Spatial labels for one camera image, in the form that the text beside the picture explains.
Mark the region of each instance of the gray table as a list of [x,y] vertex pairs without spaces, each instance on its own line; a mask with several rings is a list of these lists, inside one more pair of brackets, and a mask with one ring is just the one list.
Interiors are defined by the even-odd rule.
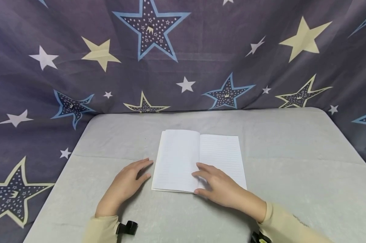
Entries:
[[[155,159],[166,129],[239,136],[249,190],[334,242],[366,242],[366,164],[326,113],[291,108],[96,116],[24,243],[80,243],[114,176],[132,161]],[[257,227],[234,210],[150,185],[124,207],[123,222],[139,228],[122,242],[245,243]]]

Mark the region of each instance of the lined page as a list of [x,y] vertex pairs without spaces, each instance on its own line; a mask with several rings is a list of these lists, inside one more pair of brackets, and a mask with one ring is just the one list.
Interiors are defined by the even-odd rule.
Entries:
[[152,190],[193,192],[198,180],[191,173],[199,162],[200,134],[189,130],[162,132]]
[[[200,162],[215,166],[247,189],[240,143],[237,136],[201,135]],[[201,188],[207,185],[201,180]]]

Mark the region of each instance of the beige sleeve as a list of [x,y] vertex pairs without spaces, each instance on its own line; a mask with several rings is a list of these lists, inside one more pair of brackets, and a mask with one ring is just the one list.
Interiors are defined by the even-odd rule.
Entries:
[[273,243],[333,243],[279,205],[270,202],[267,202],[264,221],[258,225],[263,235]]
[[92,217],[86,227],[83,243],[116,243],[118,216]]

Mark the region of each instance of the hand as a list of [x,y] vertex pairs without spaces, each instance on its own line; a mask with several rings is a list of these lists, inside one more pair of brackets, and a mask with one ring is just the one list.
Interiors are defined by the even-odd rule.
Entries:
[[200,171],[192,175],[206,179],[212,190],[196,189],[194,194],[207,197],[219,205],[240,210],[258,222],[264,220],[267,211],[265,201],[240,187],[220,169],[202,163],[196,165]]
[[141,169],[146,168],[153,161],[149,158],[136,161],[123,168],[115,177],[111,186],[108,188],[98,207],[96,208],[95,217],[114,216],[120,205],[129,199],[139,187],[150,178],[150,174],[146,173],[137,179],[137,175]]

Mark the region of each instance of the yellow star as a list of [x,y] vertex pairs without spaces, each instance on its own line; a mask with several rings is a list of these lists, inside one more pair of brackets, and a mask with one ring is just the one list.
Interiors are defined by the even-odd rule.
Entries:
[[119,63],[121,62],[116,57],[114,57],[112,54],[109,53],[109,40],[98,46],[92,43],[91,41],[87,40],[86,38],[84,37],[82,38],[85,41],[88,48],[91,50],[91,52],[85,55],[82,58],[82,60],[98,61],[100,66],[103,68],[105,72],[107,69],[108,61],[114,61]]
[[330,89],[332,87],[326,87],[323,89],[318,90],[311,90],[313,87],[313,83],[315,80],[316,74],[308,81],[301,89],[298,90],[298,92],[293,94],[282,94],[275,96],[276,98],[279,98],[281,100],[284,100],[285,103],[281,105],[279,108],[288,108],[288,107],[305,107],[307,100],[324,92],[327,89]]
[[141,101],[140,101],[140,105],[136,106],[136,105],[129,105],[126,103],[123,103],[127,108],[129,108],[130,110],[133,111],[138,111],[140,113],[142,112],[159,112],[161,110],[165,110],[167,108],[169,108],[170,106],[152,106],[151,104],[149,104],[148,100],[146,99],[144,92],[141,91]]
[[310,29],[306,20],[302,16],[296,35],[279,43],[281,45],[292,46],[289,62],[291,62],[302,51],[319,53],[319,49],[314,39],[317,38],[317,36],[319,36],[319,34],[321,34],[322,31],[324,31],[324,29],[326,29],[330,24],[331,22],[318,26],[314,29]]
[[[11,173],[8,175],[6,181],[4,183],[0,183],[0,187],[7,187],[9,184],[12,184],[12,180],[14,179],[13,176],[14,174],[17,173],[17,171],[19,170],[19,168],[21,167],[21,176],[22,176],[22,180],[23,180],[23,184],[27,187],[45,187],[41,190],[39,190],[38,192],[30,195],[29,197],[26,197],[23,202],[19,202],[19,203],[23,203],[24,206],[24,218],[23,220],[19,219],[16,215],[14,215],[13,212],[11,212],[11,210],[9,210],[9,208],[7,210],[4,210],[4,212],[2,212],[0,214],[0,218],[3,217],[4,215],[8,215],[12,220],[14,220],[21,228],[23,228],[25,226],[25,224],[27,223],[27,219],[29,217],[29,211],[28,211],[28,207],[27,207],[27,200],[29,200],[30,198],[34,197],[35,195],[40,194],[41,192],[49,189],[50,187],[52,187],[54,185],[54,183],[28,183],[26,180],[26,173],[25,173],[25,161],[26,161],[26,157],[24,157],[15,167],[14,169],[11,171]],[[12,197],[10,198],[15,198],[18,196],[18,191],[13,191],[12,192]]]

